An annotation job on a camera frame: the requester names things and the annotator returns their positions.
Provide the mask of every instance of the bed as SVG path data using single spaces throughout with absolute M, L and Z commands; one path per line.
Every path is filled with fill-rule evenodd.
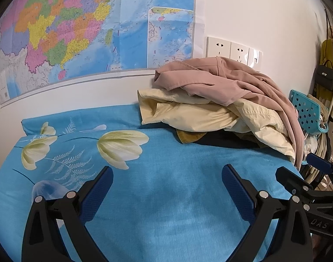
M 225 164 L 273 197 L 291 195 L 275 180 L 288 159 L 270 148 L 181 144 L 164 124 L 141 125 L 138 105 L 100 107 L 22 122 L 27 136 L 0 169 L 0 243 L 15 262 L 33 199 L 77 191 L 105 165 L 114 181 L 86 228 L 110 262 L 226 261 L 249 223 L 221 179 Z M 62 221 L 69 254 L 80 261 Z M 256 261 L 264 258 L 273 221 Z

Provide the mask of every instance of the flower print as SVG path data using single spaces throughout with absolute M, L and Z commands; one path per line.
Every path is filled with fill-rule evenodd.
M 125 161 L 139 158 L 142 153 L 140 145 L 148 140 L 148 136 L 139 131 L 113 131 L 102 135 L 97 141 L 97 149 L 110 165 L 119 169 L 129 169 Z
M 36 169 L 36 162 L 45 158 L 50 150 L 50 145 L 57 140 L 57 136 L 42 137 L 27 144 L 21 152 L 21 161 L 25 169 Z
M 40 129 L 40 134 L 41 135 L 55 135 L 56 130 L 54 129 L 54 127 L 49 126 L 49 122 L 45 122 Z

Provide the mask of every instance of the pink jacket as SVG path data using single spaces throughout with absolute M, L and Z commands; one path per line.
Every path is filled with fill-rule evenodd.
M 155 71 L 154 84 L 167 90 L 182 88 L 223 106 L 239 98 L 276 110 L 284 122 L 296 154 L 299 169 L 304 151 L 304 135 L 298 114 L 289 99 L 266 75 L 224 57 L 173 61 Z

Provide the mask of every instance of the pile of clothes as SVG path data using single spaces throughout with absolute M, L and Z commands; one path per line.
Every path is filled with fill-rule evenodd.
M 142 124 L 164 122 L 182 143 L 272 147 L 299 170 L 305 137 L 298 113 L 267 76 L 224 57 L 174 61 L 138 91 Z

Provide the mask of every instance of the white wall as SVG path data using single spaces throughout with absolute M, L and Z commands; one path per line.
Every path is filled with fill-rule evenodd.
M 286 94 L 291 89 L 309 91 L 319 55 L 317 48 L 326 38 L 324 23 L 319 0 L 206 0 L 205 35 L 262 51 L 262 72 Z M 80 83 L 0 109 L 0 166 L 24 135 L 20 123 L 23 118 L 132 103 L 136 101 L 136 90 L 149 86 L 150 81 L 151 76 L 140 76 Z

